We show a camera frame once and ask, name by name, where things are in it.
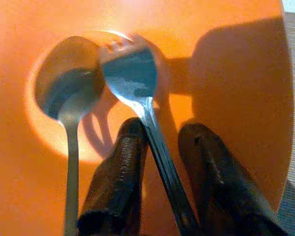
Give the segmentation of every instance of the fork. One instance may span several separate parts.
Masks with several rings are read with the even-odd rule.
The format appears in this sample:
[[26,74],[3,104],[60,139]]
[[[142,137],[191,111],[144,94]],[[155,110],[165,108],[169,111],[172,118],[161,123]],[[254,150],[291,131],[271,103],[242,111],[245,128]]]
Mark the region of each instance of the fork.
[[134,35],[131,40],[123,39],[121,43],[114,41],[100,49],[100,62],[112,93],[130,106],[144,124],[180,235],[199,235],[199,225],[155,117],[153,96],[157,70],[146,40]]

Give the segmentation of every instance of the metal spoon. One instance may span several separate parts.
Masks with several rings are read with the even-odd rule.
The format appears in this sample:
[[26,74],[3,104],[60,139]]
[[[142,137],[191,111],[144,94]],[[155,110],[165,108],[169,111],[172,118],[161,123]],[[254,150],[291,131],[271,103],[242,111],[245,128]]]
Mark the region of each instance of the metal spoon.
[[65,236],[77,234],[79,121],[99,99],[104,85],[104,77],[98,67],[98,47],[79,36],[69,37],[57,44],[37,75],[35,99],[45,114],[64,126],[68,138]]

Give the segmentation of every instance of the fork handle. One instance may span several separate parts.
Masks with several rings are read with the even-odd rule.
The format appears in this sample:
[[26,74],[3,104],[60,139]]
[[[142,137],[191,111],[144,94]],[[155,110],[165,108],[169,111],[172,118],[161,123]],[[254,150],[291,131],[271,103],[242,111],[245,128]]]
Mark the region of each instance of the fork handle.
[[166,143],[163,140],[162,134],[159,132],[159,125],[152,104],[153,102],[150,100],[144,109],[144,115],[140,116],[140,118],[145,126],[148,141],[170,201],[180,235],[201,235],[199,225],[188,202]]

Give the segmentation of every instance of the orange plate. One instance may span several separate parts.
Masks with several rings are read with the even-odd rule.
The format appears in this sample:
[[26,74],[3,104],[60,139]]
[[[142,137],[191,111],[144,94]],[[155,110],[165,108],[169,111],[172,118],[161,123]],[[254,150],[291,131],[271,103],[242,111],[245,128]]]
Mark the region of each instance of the orange plate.
[[[37,108],[32,90],[46,51],[65,36],[84,35],[99,45],[109,38],[94,30],[137,32],[164,55],[157,117],[189,197],[177,134],[183,123],[201,122],[224,139],[278,209],[293,130],[280,0],[0,0],[0,235],[63,232],[66,138]],[[131,116],[106,90],[81,122],[80,206]],[[178,235],[150,152],[142,207],[142,234]]]

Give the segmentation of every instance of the spoon handle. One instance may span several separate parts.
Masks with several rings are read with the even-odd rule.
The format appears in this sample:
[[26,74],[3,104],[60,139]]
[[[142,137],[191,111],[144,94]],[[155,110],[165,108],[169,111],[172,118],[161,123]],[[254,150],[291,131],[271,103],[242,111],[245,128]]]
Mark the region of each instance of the spoon handle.
[[138,116],[145,126],[150,147],[174,213],[180,235],[200,235],[200,228],[188,202],[167,145],[159,131],[152,98],[143,103],[144,112]]
[[68,138],[68,177],[64,236],[76,236],[79,207],[78,125],[65,127]]

